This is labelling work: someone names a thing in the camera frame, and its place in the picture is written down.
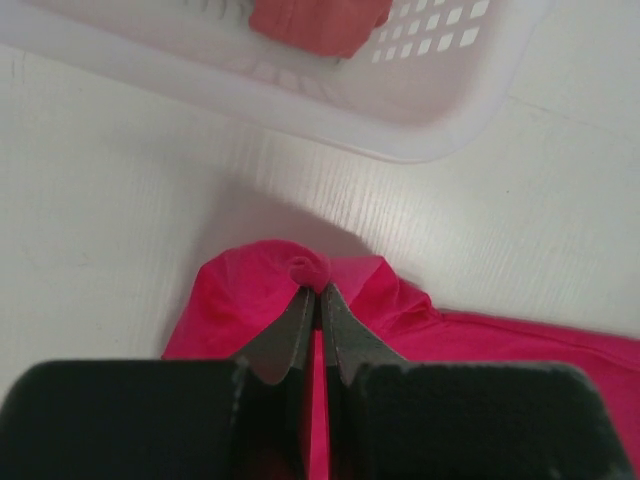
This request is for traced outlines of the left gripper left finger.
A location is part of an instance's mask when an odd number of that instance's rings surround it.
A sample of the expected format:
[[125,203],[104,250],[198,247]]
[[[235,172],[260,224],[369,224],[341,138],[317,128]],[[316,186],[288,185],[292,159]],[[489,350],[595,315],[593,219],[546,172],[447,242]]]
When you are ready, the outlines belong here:
[[1,407],[5,479],[304,479],[315,294],[217,360],[55,360]]

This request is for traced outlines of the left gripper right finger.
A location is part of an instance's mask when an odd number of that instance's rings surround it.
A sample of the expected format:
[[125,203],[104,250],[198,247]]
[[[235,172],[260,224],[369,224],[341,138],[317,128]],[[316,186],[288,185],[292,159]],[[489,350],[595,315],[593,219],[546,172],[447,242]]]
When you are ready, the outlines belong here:
[[549,362],[412,362],[320,297],[333,479],[631,479],[599,392]]

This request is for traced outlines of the magenta t shirt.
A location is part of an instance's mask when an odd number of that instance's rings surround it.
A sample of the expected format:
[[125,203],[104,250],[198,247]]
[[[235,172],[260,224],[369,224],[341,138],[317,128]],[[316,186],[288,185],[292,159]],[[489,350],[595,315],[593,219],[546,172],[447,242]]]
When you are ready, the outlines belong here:
[[307,477],[333,479],[328,463],[321,294],[335,287],[352,314],[412,362],[549,362],[582,372],[599,392],[639,475],[639,343],[626,337],[442,311],[381,257],[328,258],[269,240],[228,250],[199,270],[164,351],[167,360],[231,356],[274,322],[302,290],[316,297],[305,371]]

